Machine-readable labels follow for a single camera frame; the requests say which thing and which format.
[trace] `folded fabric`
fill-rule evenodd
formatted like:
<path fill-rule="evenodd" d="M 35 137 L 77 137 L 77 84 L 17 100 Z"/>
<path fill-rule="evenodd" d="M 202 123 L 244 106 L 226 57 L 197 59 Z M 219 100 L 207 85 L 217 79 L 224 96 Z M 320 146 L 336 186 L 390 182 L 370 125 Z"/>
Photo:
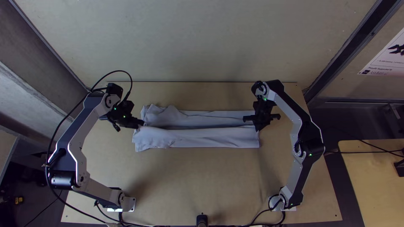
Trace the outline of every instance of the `folded fabric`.
<path fill-rule="evenodd" d="M 254 111 L 179 111 L 174 106 L 143 106 L 141 119 L 145 125 L 164 129 L 224 128 L 252 125 L 243 116 Z"/>
<path fill-rule="evenodd" d="M 169 147 L 258 148 L 252 122 L 243 122 L 254 111 L 179 111 L 174 106 L 144 106 L 145 126 L 136 129 L 136 151 Z"/>
<path fill-rule="evenodd" d="M 149 148 L 259 148 L 254 126 L 232 128 L 167 130 L 143 126 L 135 130 L 132 142 L 137 152 Z"/>

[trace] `wire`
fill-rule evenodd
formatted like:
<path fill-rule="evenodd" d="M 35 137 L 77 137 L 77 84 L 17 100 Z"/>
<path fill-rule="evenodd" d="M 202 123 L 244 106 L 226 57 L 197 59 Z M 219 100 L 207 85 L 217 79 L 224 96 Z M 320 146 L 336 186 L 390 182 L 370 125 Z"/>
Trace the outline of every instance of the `wire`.
<path fill-rule="evenodd" d="M 275 197 L 275 196 L 278 196 L 278 194 L 269 197 L 269 199 L 268 199 L 268 209 L 263 210 L 263 211 L 261 211 L 260 213 L 258 213 L 258 214 L 253 218 L 253 220 L 252 220 L 249 224 L 247 224 L 247 225 L 242 225 L 242 226 L 240 226 L 240 227 L 250 227 L 250 226 L 256 226 L 256 225 L 264 225 L 264 226 L 271 227 L 271 226 L 276 226 L 276 225 L 282 224 L 283 221 L 284 221 L 285 218 L 286 218 L 286 213 L 285 213 L 285 211 L 282 211 L 282 219 L 281 219 L 278 223 L 275 223 L 275 224 L 270 224 L 270 223 L 254 223 L 254 222 L 257 220 L 257 218 L 258 218 L 262 213 L 265 213 L 265 212 L 268 212 L 268 211 L 273 211 L 273 209 L 275 209 L 275 208 L 279 205 L 279 203 L 282 202 L 282 199 L 279 199 L 279 200 L 274 204 L 274 206 L 271 208 L 271 207 L 269 206 L 269 202 L 270 202 L 271 199 L 272 199 L 273 197 Z"/>
<path fill-rule="evenodd" d="M 31 221 L 29 221 L 28 223 L 26 223 L 24 225 L 24 227 L 27 227 L 27 225 L 29 225 L 31 222 L 33 222 L 38 216 L 40 216 L 40 214 L 42 214 L 46 209 L 48 209 L 52 204 L 54 204 L 58 199 L 56 198 L 52 203 L 50 203 L 47 207 L 45 207 L 43 210 L 41 210 L 41 212 L 39 212 Z"/>
<path fill-rule="evenodd" d="M 129 76 L 129 78 L 130 78 L 130 88 L 129 88 L 129 91 L 126 93 L 125 97 L 123 98 L 123 101 L 126 101 L 126 99 L 129 97 L 130 92 L 132 91 L 133 80 L 132 80 L 131 75 L 130 75 L 127 71 L 125 71 L 125 70 L 115 70 L 115 71 L 112 71 L 112 72 L 109 72 L 109 73 L 105 74 L 103 77 L 101 77 L 101 78 L 93 85 L 93 87 L 90 89 L 90 91 L 93 91 L 94 88 L 97 86 L 97 84 L 98 84 L 99 82 L 101 82 L 101 80 L 103 80 L 105 77 L 107 77 L 107 76 L 109 76 L 109 75 L 111 75 L 111 74 L 113 74 L 113 73 L 116 73 L 116 72 L 123 72 L 123 73 L 126 73 L 126 74 Z"/>
<path fill-rule="evenodd" d="M 150 227 L 150 226 L 146 226 L 146 225 L 134 224 L 134 223 L 130 223 L 130 222 L 124 222 L 124 221 L 113 219 L 110 216 L 106 215 L 104 212 L 102 212 L 102 210 L 101 210 L 100 206 L 98 205 L 98 203 L 96 204 L 96 206 L 97 206 L 98 210 L 101 212 L 102 215 L 104 215 L 106 218 L 108 218 L 108 219 L 110 219 L 112 221 L 116 221 L 116 222 L 119 222 L 121 224 L 130 224 L 130 225 L 140 226 L 140 227 Z"/>
<path fill-rule="evenodd" d="M 373 144 L 371 144 L 371 143 L 368 143 L 368 142 L 366 142 L 366 141 L 364 141 L 364 140 L 361 140 L 361 139 L 359 139 L 358 137 L 352 135 L 351 133 L 349 133 L 349 132 L 347 132 L 347 131 L 345 131 L 345 130 L 339 129 L 339 128 L 335 127 L 335 126 L 331 126 L 330 128 L 334 128 L 334 129 L 336 129 L 336 130 L 338 130 L 338 131 L 340 131 L 340 132 L 343 132 L 343 133 L 345 133 L 345 134 L 351 136 L 352 138 L 355 138 L 356 140 L 361 141 L 361 142 L 364 143 L 364 144 L 367 144 L 367 145 L 369 145 L 369 146 L 371 146 L 371 147 L 380 149 L 380 150 L 382 150 L 382 151 L 369 151 L 369 152 L 333 152 L 333 151 L 328 151 L 328 152 L 326 152 L 326 153 L 352 153 L 352 154 L 355 154 L 355 153 L 390 153 L 390 154 L 392 154 L 392 155 L 395 155 L 395 156 L 404 158 L 404 156 L 402 156 L 402 155 L 393 153 L 393 152 L 397 152 L 397 151 L 401 151 L 401 150 L 386 150 L 386 149 L 380 148 L 380 147 L 378 147 L 378 146 L 376 146 L 376 145 L 373 145 Z"/>

